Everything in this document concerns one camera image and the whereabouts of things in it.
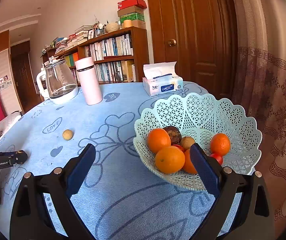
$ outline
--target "pink thermos bottle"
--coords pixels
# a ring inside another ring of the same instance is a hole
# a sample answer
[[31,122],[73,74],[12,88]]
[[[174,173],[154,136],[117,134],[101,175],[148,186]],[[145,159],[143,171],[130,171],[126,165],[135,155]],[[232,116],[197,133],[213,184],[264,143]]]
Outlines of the pink thermos bottle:
[[75,61],[75,66],[86,103],[91,106],[101,102],[103,96],[97,80],[92,57],[86,57]]

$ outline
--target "blue gripper pad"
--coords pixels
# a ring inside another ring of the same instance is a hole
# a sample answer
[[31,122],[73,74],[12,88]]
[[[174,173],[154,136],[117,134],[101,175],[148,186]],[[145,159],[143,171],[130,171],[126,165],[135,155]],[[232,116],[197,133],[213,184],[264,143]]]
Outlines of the blue gripper pad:
[[69,169],[69,164],[71,166],[75,165],[74,168],[70,171],[70,174],[66,180],[66,195],[68,198],[78,193],[85,177],[92,167],[95,156],[95,147],[92,144],[87,144],[78,157],[70,159],[65,165],[67,170]]
[[207,157],[198,143],[195,143],[190,148],[190,158],[207,192],[217,198],[220,194],[220,182],[219,177],[207,161],[207,158],[210,157]]

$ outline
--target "kettle base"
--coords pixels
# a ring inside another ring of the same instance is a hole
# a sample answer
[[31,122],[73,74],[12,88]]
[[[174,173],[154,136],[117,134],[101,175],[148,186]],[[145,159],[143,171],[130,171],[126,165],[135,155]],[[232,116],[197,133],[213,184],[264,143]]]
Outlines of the kettle base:
[[73,99],[77,95],[77,93],[78,93],[78,87],[74,88],[71,92],[59,98],[50,98],[50,100],[56,105],[64,104],[67,101],[70,101],[71,99]]

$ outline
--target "tissue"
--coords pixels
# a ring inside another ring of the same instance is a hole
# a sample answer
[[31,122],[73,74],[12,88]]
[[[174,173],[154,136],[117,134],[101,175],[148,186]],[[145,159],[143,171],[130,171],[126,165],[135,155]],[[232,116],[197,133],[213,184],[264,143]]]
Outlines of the tissue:
[[183,78],[175,73],[176,62],[164,62],[143,66],[143,87],[149,96],[157,96],[183,88]]

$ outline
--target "blue tablecloth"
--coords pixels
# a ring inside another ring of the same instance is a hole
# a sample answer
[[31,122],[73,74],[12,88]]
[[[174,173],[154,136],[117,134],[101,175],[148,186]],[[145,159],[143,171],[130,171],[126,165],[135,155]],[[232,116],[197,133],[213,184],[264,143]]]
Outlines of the blue tablecloth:
[[[175,187],[150,172],[133,147],[134,122],[142,110],[173,93],[185,97],[206,90],[184,82],[182,91],[149,97],[142,83],[102,85],[104,99],[88,106],[80,89],[63,105],[50,100],[26,113],[0,140],[0,151],[25,150],[23,165],[1,170],[0,230],[8,238],[12,206],[23,174],[48,174],[64,167],[70,158],[92,143],[96,160],[79,193],[71,201],[96,239],[189,239],[200,225],[214,196]],[[62,132],[74,136],[65,141]],[[65,234],[49,194],[47,208],[56,230]],[[235,216],[240,195],[221,230],[225,233]]]

